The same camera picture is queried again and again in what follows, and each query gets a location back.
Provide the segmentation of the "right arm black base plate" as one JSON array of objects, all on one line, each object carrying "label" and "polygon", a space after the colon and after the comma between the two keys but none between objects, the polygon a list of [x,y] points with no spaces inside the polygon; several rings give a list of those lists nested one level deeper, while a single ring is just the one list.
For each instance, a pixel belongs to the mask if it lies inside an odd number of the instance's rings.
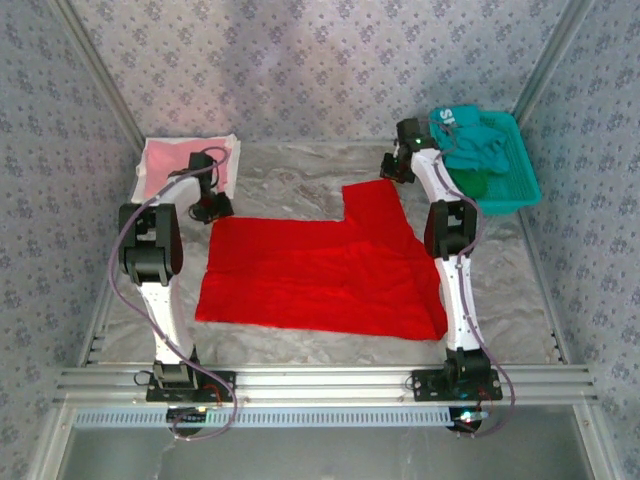
[{"label": "right arm black base plate", "polygon": [[502,400],[503,391],[498,372],[487,375],[462,376],[453,380],[443,369],[414,370],[411,383],[416,402]]}]

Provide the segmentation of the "teal plastic basket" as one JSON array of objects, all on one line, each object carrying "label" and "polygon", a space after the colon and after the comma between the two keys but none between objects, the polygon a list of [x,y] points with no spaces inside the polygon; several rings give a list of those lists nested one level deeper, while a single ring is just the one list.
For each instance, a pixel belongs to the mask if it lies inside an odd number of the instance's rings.
[{"label": "teal plastic basket", "polygon": [[475,200],[486,215],[510,214],[537,204],[541,198],[540,189],[515,118],[507,112],[482,109],[480,117],[483,124],[506,135],[509,170],[505,174],[488,173],[488,192]]}]

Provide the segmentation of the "black circuit board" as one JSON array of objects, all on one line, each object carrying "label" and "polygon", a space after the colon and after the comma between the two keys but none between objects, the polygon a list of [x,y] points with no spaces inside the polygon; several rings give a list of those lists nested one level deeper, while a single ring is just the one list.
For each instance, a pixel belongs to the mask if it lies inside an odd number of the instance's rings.
[{"label": "black circuit board", "polygon": [[165,421],[171,426],[204,425],[207,420],[207,410],[202,407],[172,407],[165,415]]},{"label": "black circuit board", "polygon": [[489,418],[489,413],[480,407],[451,407],[449,415],[452,424],[448,429],[465,435],[475,435],[482,422]]}]

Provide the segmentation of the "teal t-shirt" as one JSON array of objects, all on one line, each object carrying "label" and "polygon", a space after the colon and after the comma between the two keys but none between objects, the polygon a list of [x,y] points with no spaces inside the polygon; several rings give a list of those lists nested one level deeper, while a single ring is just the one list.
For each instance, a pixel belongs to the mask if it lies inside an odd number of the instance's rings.
[{"label": "teal t-shirt", "polygon": [[505,174],[509,161],[504,133],[482,123],[475,105],[440,107],[429,114],[430,135],[450,170]]}]

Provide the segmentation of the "aluminium mounting rail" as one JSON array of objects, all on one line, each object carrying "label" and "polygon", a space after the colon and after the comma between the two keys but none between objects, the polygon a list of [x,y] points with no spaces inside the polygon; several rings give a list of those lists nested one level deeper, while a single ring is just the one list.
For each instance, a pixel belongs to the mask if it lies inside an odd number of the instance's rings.
[{"label": "aluminium mounting rail", "polygon": [[[54,401],[85,405],[139,404],[147,386],[134,381],[140,365],[94,366],[63,370]],[[498,374],[502,400],[483,405],[562,405],[598,399],[589,370],[582,365],[512,365]],[[416,403],[413,366],[387,367],[230,367],[231,388],[240,405],[258,406],[396,406]],[[436,405],[472,405],[478,401],[433,401]]]}]

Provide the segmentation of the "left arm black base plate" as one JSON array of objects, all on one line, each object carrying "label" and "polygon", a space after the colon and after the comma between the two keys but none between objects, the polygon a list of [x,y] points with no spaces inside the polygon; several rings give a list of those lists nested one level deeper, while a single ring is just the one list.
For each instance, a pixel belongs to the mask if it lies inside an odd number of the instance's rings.
[{"label": "left arm black base plate", "polygon": [[146,392],[148,402],[178,403],[231,403],[229,390],[218,380],[212,379],[202,372],[195,372],[197,385],[187,382],[177,388],[161,387],[153,376],[149,378]]}]

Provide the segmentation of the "aluminium frame post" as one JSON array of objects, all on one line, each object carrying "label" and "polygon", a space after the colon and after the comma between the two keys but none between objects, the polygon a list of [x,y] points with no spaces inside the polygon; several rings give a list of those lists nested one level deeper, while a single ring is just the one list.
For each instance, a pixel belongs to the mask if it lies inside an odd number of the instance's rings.
[{"label": "aluminium frame post", "polygon": [[141,154],[145,146],[144,135],[72,3],[70,0],[47,0],[47,3],[59,20],[70,43],[76,49],[129,144],[138,154]]},{"label": "aluminium frame post", "polygon": [[512,109],[518,125],[523,127],[531,116],[561,63],[581,25],[596,0],[567,0],[559,20],[551,31],[522,92]]}]

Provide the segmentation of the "aluminium table side rail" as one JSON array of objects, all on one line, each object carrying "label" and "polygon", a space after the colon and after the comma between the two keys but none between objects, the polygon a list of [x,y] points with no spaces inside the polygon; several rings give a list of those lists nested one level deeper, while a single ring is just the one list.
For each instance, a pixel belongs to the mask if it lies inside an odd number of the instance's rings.
[{"label": "aluminium table side rail", "polygon": [[523,209],[518,211],[517,216],[519,218],[519,222],[523,231],[530,262],[535,272],[536,282],[542,296],[545,317],[552,330],[552,337],[555,340],[555,349],[558,352],[558,358],[564,364],[572,364],[573,359],[571,357],[571,352],[563,336],[560,317],[558,316],[554,299],[552,298],[551,288],[545,275],[544,265],[540,257],[540,252],[535,242],[533,231],[531,230],[531,226],[529,224],[529,216]]},{"label": "aluminium table side rail", "polygon": [[110,271],[106,269],[89,317],[88,328],[84,334],[80,352],[75,363],[76,367],[85,367],[91,363],[94,341],[102,336],[104,324],[114,298],[109,279]]}]

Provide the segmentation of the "red t-shirt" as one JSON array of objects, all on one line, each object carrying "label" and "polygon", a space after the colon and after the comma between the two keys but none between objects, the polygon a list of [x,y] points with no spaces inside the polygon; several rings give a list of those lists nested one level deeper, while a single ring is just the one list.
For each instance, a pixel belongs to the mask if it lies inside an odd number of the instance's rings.
[{"label": "red t-shirt", "polygon": [[217,221],[196,321],[441,340],[438,272],[392,182],[342,197],[340,221]]}]

